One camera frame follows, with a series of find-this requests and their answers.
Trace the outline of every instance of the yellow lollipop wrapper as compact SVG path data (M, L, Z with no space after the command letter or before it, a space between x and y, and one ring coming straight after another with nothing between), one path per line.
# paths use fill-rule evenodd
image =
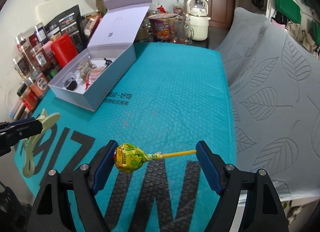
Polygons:
M161 153L146 154L140 148L132 144L122 144L116 148L114 160L116 167L126 173L133 172L151 160L160 160Z

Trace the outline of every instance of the lollipop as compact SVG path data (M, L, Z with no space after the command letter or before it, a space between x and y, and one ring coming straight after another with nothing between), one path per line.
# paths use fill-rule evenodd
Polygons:
M140 148L132 145L132 144L123 144L120 145L115 150L114 160L116 167L125 172L130 173L133 172L141 166L151 160L160 160L162 158L174 157L180 155L189 155L195 154L196 150L171 153L171 154L161 154L160 152L155 154L146 154Z

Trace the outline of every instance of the white insulated kettle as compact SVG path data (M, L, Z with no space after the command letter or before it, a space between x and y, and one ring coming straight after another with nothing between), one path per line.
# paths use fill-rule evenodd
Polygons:
M188 24L194 31L193 40L202 41L208 37L209 20L208 17L208 3L205 0L200 0L204 3L190 5L192 0L187 1L186 17L190 18Z

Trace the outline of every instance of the kettle handle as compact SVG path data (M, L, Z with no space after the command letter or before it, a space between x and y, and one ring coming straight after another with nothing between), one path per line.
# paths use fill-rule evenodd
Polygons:
M187 13L190 13L190 2L191 2L191 1L192 1L192 0L188 0L188 1L187 1ZM207 9L207 15L208 15L208 12L209 12L208 3L207 3L205 0L201 0L201 1L204 2L204 6L205 6L205 8Z

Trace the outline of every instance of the box lid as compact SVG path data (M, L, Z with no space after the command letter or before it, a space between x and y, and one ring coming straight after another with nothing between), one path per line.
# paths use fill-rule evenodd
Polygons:
M101 20L88 47L133 43L152 0L107 0Z

